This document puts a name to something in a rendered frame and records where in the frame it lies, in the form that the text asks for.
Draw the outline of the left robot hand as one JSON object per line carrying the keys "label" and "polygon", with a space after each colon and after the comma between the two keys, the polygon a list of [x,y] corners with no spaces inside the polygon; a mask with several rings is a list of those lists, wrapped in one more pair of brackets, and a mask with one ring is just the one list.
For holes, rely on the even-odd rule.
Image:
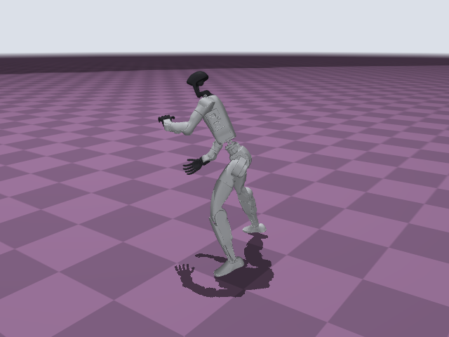
{"label": "left robot hand", "polygon": [[[160,123],[160,121],[161,121],[162,124],[164,124],[164,122],[163,122],[164,119],[170,119],[170,121],[171,121],[172,119],[175,119],[175,117],[174,117],[174,116],[171,117],[170,115],[161,116],[161,117],[158,118],[159,123]],[[163,127],[164,127],[164,126],[163,126]]]}

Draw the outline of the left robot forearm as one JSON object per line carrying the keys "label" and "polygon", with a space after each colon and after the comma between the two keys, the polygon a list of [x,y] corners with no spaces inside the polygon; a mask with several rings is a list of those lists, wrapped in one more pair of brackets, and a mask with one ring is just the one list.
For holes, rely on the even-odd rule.
{"label": "left robot forearm", "polygon": [[164,129],[165,131],[170,131],[174,133],[181,133],[181,131],[184,131],[188,127],[187,122],[171,122],[170,119],[164,119]]}

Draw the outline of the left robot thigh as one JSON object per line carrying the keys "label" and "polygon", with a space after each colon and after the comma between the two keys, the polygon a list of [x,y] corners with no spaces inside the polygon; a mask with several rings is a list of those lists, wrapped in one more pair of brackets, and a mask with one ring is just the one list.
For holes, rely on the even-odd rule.
{"label": "left robot thigh", "polygon": [[[216,181],[215,187],[213,189],[211,202],[210,202],[210,218],[215,223],[215,214],[219,210],[223,210],[222,205],[227,200],[228,196],[233,190],[234,175],[236,177],[242,178],[244,173],[246,172],[248,166],[247,160],[241,157],[238,159],[231,160],[228,165],[225,167],[220,177]],[[226,212],[226,211],[225,211]]]}

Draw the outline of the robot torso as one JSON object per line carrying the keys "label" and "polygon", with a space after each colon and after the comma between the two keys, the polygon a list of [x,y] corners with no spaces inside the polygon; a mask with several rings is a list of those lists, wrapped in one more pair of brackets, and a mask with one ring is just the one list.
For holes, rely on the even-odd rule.
{"label": "robot torso", "polygon": [[230,161],[233,159],[239,160],[243,157],[247,160],[246,166],[249,167],[252,161],[250,152],[243,145],[240,146],[238,142],[232,141],[232,139],[236,137],[236,133],[222,101],[216,95],[204,95],[203,97],[215,101],[213,109],[205,114],[203,120],[207,124],[217,143],[221,145],[227,142],[228,145],[225,146],[225,149],[230,154]]}

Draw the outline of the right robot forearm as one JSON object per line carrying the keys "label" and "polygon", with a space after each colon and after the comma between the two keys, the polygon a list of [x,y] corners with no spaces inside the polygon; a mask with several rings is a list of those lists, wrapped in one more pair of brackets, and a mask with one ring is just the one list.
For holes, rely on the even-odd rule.
{"label": "right robot forearm", "polygon": [[214,161],[217,158],[218,152],[220,151],[220,149],[222,149],[223,144],[219,145],[217,143],[217,141],[215,140],[215,142],[213,142],[213,146],[211,147],[210,151],[208,152],[208,154],[205,154],[202,156],[202,161],[203,163],[205,161]]}

